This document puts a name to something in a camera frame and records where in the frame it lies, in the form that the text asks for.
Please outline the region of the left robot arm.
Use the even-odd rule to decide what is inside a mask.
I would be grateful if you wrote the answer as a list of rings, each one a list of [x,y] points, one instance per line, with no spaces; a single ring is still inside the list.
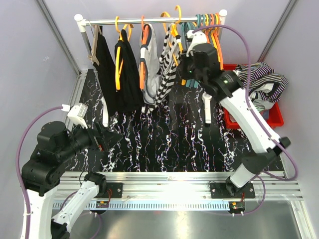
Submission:
[[[110,196],[106,176],[88,172],[80,188],[55,216],[53,201],[66,171],[66,164],[86,149],[109,151],[122,135],[109,131],[101,122],[94,127],[76,126],[69,131],[65,123],[45,124],[37,135],[37,145],[21,171],[24,189],[23,239],[68,239],[71,230],[93,198]]]

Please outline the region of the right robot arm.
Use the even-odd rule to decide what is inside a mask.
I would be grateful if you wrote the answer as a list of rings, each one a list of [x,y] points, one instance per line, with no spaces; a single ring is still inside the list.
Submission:
[[[275,161],[291,142],[275,133],[256,110],[246,96],[239,72],[220,68],[217,50],[210,43],[183,51],[178,70],[182,78],[196,80],[206,93],[215,97],[250,141],[252,152],[242,158],[240,166],[221,187],[227,196],[237,198],[248,182]]]

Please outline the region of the black white striped tank top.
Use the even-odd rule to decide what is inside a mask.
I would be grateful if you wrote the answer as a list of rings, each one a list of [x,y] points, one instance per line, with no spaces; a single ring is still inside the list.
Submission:
[[[155,108],[169,94],[176,80],[176,69],[180,64],[182,44],[176,25],[170,24],[164,38],[163,51],[159,57],[160,86],[155,97]]]

